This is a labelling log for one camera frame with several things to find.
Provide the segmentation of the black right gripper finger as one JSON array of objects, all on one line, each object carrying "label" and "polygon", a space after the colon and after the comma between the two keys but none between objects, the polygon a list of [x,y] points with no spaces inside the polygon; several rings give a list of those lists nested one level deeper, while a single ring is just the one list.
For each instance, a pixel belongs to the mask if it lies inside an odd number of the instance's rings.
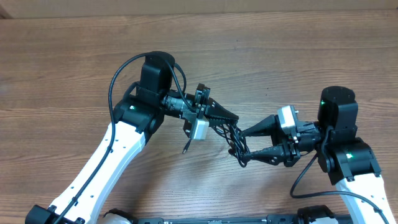
[{"label": "black right gripper finger", "polygon": [[241,137],[271,136],[275,134],[279,127],[277,115],[270,115],[258,122],[254,126],[241,131]]},{"label": "black right gripper finger", "polygon": [[267,147],[262,150],[247,153],[241,157],[247,163],[251,160],[264,162],[270,165],[278,165],[285,159],[285,152],[282,146]]}]

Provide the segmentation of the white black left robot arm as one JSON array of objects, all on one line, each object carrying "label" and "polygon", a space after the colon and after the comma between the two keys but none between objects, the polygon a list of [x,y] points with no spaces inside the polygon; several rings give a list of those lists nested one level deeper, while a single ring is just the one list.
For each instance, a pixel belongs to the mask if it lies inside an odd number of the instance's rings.
[{"label": "white black left robot arm", "polygon": [[144,58],[141,77],[112,103],[111,80],[108,106],[111,122],[100,145],[68,188],[48,208],[32,207],[26,223],[96,223],[103,205],[128,164],[145,148],[165,116],[184,120],[189,140],[204,140],[207,130],[234,124],[239,117],[210,98],[210,89],[199,84],[195,94],[185,93],[175,74],[181,68],[166,52],[143,53],[124,62]]}]

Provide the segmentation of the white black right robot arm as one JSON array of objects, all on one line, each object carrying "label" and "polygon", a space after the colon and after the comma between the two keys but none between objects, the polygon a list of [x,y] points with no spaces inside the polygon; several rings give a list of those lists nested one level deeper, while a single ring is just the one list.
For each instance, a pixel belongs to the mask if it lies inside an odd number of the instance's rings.
[{"label": "white black right robot arm", "polygon": [[[353,223],[395,223],[387,201],[381,167],[371,147],[357,137],[358,103],[354,91],[343,86],[324,88],[314,122],[298,119],[292,105],[278,109],[242,131],[239,139],[269,136],[272,146],[251,152],[247,146],[235,152],[239,163],[260,161],[292,167],[304,155],[315,155],[291,186],[292,198],[339,195]],[[314,162],[328,175],[334,190],[295,194],[294,190]]]}]

